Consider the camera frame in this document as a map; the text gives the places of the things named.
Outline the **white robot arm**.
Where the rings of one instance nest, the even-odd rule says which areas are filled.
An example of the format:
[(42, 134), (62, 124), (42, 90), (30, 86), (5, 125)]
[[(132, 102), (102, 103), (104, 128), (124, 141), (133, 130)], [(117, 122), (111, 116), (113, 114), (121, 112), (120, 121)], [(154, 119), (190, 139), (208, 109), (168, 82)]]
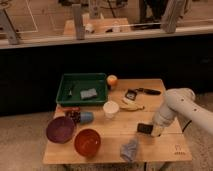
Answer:
[(213, 135), (213, 112), (195, 103), (195, 94), (189, 88), (168, 89), (164, 92), (163, 103), (155, 112), (151, 135), (158, 137), (181, 114)]

